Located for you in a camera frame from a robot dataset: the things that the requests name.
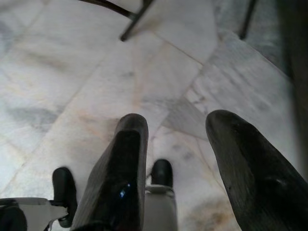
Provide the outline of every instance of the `white marble tile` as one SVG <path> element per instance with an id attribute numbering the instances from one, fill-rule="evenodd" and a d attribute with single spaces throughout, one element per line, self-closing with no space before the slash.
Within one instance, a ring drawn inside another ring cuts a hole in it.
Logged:
<path id="1" fill-rule="evenodd" d="M 25 163 L 26 155 L 0 136 L 0 192 L 10 183 L 17 170 Z"/>
<path id="2" fill-rule="evenodd" d="M 245 41 L 286 74 L 290 71 L 287 44 L 276 0 L 259 0 Z"/>
<path id="3" fill-rule="evenodd" d="M 0 3 L 0 58 L 9 51 L 24 29 L 25 26 L 12 13 L 11 7 L 7 7 L 4 2 Z"/>
<path id="4" fill-rule="evenodd" d="M 205 115 L 217 109 L 237 113 L 259 129 L 305 177 L 293 91 L 281 71 L 229 35 L 185 97 Z"/>
<path id="5" fill-rule="evenodd" d="M 201 65 L 165 43 L 137 76 L 135 111 L 149 124 L 150 137 L 198 75 Z"/>
<path id="6" fill-rule="evenodd" d="M 27 27 L 36 19 L 44 7 L 41 0 L 1 0 L 5 11 L 12 12 Z"/>
<path id="7" fill-rule="evenodd" d="M 154 159 L 165 158 L 173 167 L 179 230 L 240 230 L 198 140 L 161 127 L 152 142 Z"/>
<path id="8" fill-rule="evenodd" d="M 205 119 L 205 114 L 200 112 L 185 97 L 182 97 L 171 108 L 163 126 L 207 140 Z"/>
<path id="9" fill-rule="evenodd" d="M 53 0 L 0 63 L 0 134 L 30 154 L 95 67 L 126 20 L 80 1 Z"/>
<path id="10" fill-rule="evenodd" d="M 156 0 L 137 32 L 149 29 L 200 63 L 217 45 L 211 0 Z"/>
<path id="11" fill-rule="evenodd" d="M 214 0 L 214 15 L 219 32 L 239 34 L 245 21 L 250 0 Z"/>
<path id="12" fill-rule="evenodd" d="M 160 98 L 161 105 L 156 108 L 161 114 L 147 118 L 153 134 L 168 114 L 164 100 L 175 102 L 199 68 L 197 62 L 152 33 L 126 43 L 118 41 L 2 196 L 50 197 L 52 171 L 62 165 L 72 169 L 78 191 L 83 192 L 89 172 L 110 142 L 118 120 L 131 112 L 151 115 L 143 106 L 144 98 Z"/>

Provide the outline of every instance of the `black metal chair leg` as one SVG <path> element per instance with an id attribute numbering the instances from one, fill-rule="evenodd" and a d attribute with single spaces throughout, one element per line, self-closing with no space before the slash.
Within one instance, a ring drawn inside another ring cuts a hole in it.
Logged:
<path id="1" fill-rule="evenodd" d="M 135 27 L 135 25 L 139 22 L 141 17 L 144 15 L 144 13 L 147 11 L 147 9 L 150 7 L 154 0 L 143 0 L 143 6 L 139 10 L 139 12 L 133 17 L 132 22 L 129 24 L 127 29 L 124 31 L 124 33 L 120 36 L 120 40 L 122 42 L 126 41 L 132 31 L 132 29 Z"/>

